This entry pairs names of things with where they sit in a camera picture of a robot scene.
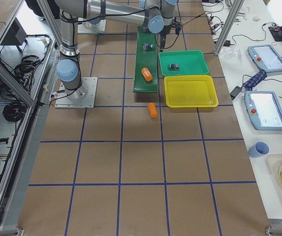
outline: cup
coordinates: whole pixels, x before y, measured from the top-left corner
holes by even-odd
[[[249,157],[261,157],[269,152],[269,147],[264,142],[255,143],[248,151]]]

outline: orange object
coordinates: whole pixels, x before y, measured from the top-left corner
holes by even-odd
[[[157,117],[157,110],[156,110],[156,107],[155,107],[155,104],[153,102],[149,103],[147,105],[147,108],[149,110],[149,113],[150,113],[150,117],[151,118],[155,118]]]
[[[145,78],[146,81],[151,81],[153,79],[153,76],[151,74],[151,72],[149,71],[149,69],[147,67],[144,67],[142,70],[141,70],[141,73],[143,75],[143,77]]]

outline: yellow tray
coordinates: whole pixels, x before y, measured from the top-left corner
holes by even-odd
[[[219,104],[209,75],[166,76],[164,84],[169,107],[216,107]]]

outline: white table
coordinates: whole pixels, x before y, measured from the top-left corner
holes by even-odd
[[[231,37],[236,34],[244,34],[252,39],[264,39],[264,32],[262,31],[261,26],[265,23],[273,22],[273,19],[271,18],[264,2],[261,0],[245,0],[243,7],[247,12],[247,19],[238,17],[240,22],[234,23],[227,40],[231,40],[231,43],[234,43]],[[206,11],[217,11],[221,8],[221,4],[213,7],[204,7]],[[224,4],[224,9],[220,12],[213,13],[213,15],[218,16],[222,21],[225,21],[228,12],[229,9]],[[261,20],[255,22],[253,20],[254,16],[260,16]],[[247,47],[271,43],[275,45],[274,39],[268,30],[268,26],[271,26],[271,24],[264,26],[264,29],[267,32],[266,39],[264,41],[255,42],[250,41],[243,36],[234,37],[236,39],[236,45],[231,46],[230,48],[235,50],[239,48],[239,57],[231,56],[228,58],[221,57],[221,55],[219,55],[229,91],[232,91],[235,86],[242,85],[243,74],[253,76],[259,71],[248,55]],[[282,56],[282,42],[276,42],[274,47]],[[268,73],[267,79],[272,78],[282,81],[282,72]],[[277,96],[282,96],[282,83],[276,81],[263,81],[258,84],[255,89],[261,91],[274,91]],[[282,99],[279,98],[279,102],[282,107]],[[282,154],[282,131],[255,130],[250,122],[248,114],[246,113],[246,107],[242,93],[234,99],[233,105],[247,149],[249,149],[254,143],[262,141],[269,146],[269,154]],[[266,158],[267,156],[263,156],[260,158],[250,158],[250,160],[268,218],[282,219],[282,200],[278,194],[277,186],[274,182],[273,176],[268,168]]]

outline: green conveyor belt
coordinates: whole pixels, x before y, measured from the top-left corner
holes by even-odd
[[[144,51],[143,43],[153,44],[152,51]],[[143,33],[142,27],[138,27],[136,70],[133,92],[157,92],[157,52],[155,34]],[[147,82],[142,73],[142,68],[147,67],[153,76],[153,80]]]

